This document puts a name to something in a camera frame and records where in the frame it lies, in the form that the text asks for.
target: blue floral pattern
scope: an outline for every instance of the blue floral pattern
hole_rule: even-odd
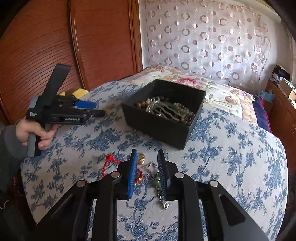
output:
[[[22,165],[28,204],[36,222],[78,180],[100,180],[107,154],[125,161],[133,148],[157,161],[163,149],[167,160],[200,182],[218,180],[275,240],[287,201],[288,172],[283,145],[277,137],[241,118],[204,104],[184,150],[156,141],[127,126],[121,103],[140,86],[109,82],[83,99],[94,101],[107,115],[85,126],[61,126],[51,146]],[[106,172],[117,169],[109,164]],[[163,210],[145,174],[130,201],[118,201],[118,240],[177,240],[177,202]],[[206,240],[206,227],[203,229]]]

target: logo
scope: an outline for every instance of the logo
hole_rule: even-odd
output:
[[[34,112],[30,111],[30,117],[35,117],[37,115],[38,115],[37,113],[34,113]]]
[[[80,118],[65,118],[66,121],[80,121]]]

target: floral quilt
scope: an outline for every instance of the floral quilt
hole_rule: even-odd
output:
[[[252,102],[254,97],[242,90],[219,84],[193,73],[165,65],[152,65],[138,74],[123,79],[125,82],[144,86],[155,79],[167,80],[206,91],[205,103],[234,114],[248,122],[258,125]]]
[[[185,149],[177,150],[126,124],[121,103],[140,88],[115,81],[91,91],[83,99],[96,102],[108,114],[89,119],[85,126],[61,126],[41,156],[25,159],[22,180],[35,221],[39,222],[78,180],[100,180],[107,154],[125,161],[132,149],[137,149],[144,153],[147,163],[157,163],[157,151],[163,149],[166,159],[194,180],[221,183],[269,239],[275,240],[285,212],[288,186],[287,160],[279,139],[241,117],[205,103]],[[116,169],[117,164],[109,163],[106,174]],[[178,204],[169,202],[164,210],[149,179],[144,172],[144,180],[135,187],[133,198],[117,203],[119,241],[177,241]],[[202,224],[207,240],[204,215]]]

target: cardboard box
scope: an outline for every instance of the cardboard box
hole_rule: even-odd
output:
[[[181,103],[190,111],[196,113],[191,125],[167,120],[134,106],[139,101],[146,101],[148,98],[157,96],[169,98],[171,103]],[[122,109],[129,126],[182,150],[185,148],[201,114],[204,99],[205,91],[169,81],[154,80],[127,98],[122,103]]]
[[[290,99],[296,100],[296,89],[290,82],[282,80],[280,87]]]

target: gold ring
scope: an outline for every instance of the gold ring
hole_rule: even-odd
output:
[[[145,156],[143,153],[138,153],[137,165],[143,165],[145,162]]]

